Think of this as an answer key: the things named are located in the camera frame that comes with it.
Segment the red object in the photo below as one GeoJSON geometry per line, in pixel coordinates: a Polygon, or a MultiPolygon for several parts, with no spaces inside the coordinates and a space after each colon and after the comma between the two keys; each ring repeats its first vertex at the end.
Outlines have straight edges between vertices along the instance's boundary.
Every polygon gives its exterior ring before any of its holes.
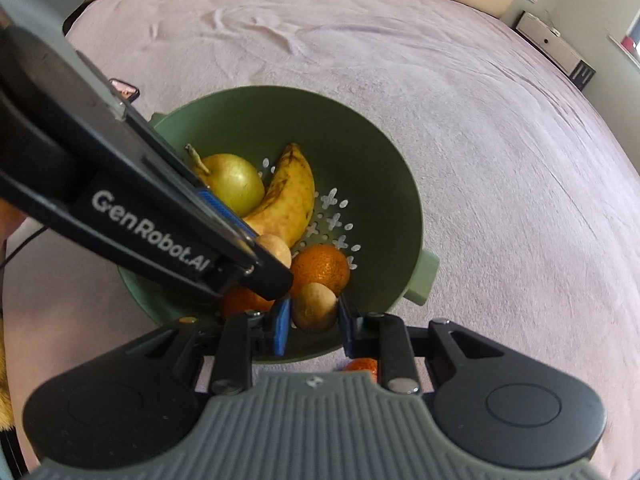
{"type": "Polygon", "coordinates": [[[629,52],[633,52],[636,49],[636,42],[634,41],[633,38],[630,38],[628,36],[625,37],[624,40],[622,40],[622,43],[620,43],[623,47],[625,47],[629,52]]]}

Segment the window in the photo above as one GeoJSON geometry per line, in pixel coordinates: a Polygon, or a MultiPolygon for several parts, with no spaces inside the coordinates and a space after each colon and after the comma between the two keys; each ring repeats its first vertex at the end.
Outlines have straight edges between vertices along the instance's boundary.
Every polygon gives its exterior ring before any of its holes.
{"type": "Polygon", "coordinates": [[[629,31],[628,36],[634,40],[637,46],[640,44],[640,18],[636,19],[636,24],[629,31]]]}

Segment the smartphone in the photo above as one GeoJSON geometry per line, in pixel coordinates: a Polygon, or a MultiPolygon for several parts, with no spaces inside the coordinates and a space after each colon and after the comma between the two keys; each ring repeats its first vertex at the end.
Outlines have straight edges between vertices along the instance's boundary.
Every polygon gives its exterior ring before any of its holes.
{"type": "Polygon", "coordinates": [[[116,92],[118,92],[123,99],[130,103],[140,97],[140,90],[129,83],[113,77],[109,79],[109,83],[111,83],[111,85],[116,89],[116,92]]]}

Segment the blue gripper pad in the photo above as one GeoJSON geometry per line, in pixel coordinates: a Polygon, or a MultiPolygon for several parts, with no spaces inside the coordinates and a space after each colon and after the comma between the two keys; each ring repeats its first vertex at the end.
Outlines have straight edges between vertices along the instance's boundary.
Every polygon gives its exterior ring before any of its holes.
{"type": "Polygon", "coordinates": [[[280,312],[275,322],[275,337],[273,339],[273,353],[278,357],[284,355],[287,347],[287,337],[289,336],[290,314],[291,314],[291,298],[287,296],[282,300],[278,300],[282,304],[280,312]]]}
{"type": "Polygon", "coordinates": [[[231,209],[229,209],[217,196],[215,196],[209,189],[201,188],[198,190],[198,194],[202,199],[207,202],[212,209],[217,211],[223,218],[229,220],[236,227],[241,228],[245,233],[247,233],[251,238],[257,237],[258,233],[256,233],[253,229],[251,229],[244,221],[231,209]]]}

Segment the pear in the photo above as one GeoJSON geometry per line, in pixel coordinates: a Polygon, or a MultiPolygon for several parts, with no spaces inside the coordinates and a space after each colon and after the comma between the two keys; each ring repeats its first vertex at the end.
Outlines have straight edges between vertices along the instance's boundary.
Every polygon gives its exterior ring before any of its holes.
{"type": "Polygon", "coordinates": [[[193,146],[184,148],[195,162],[193,171],[231,211],[242,217],[258,207],[264,198],[264,184],[252,163],[232,153],[200,159],[193,146]]]}

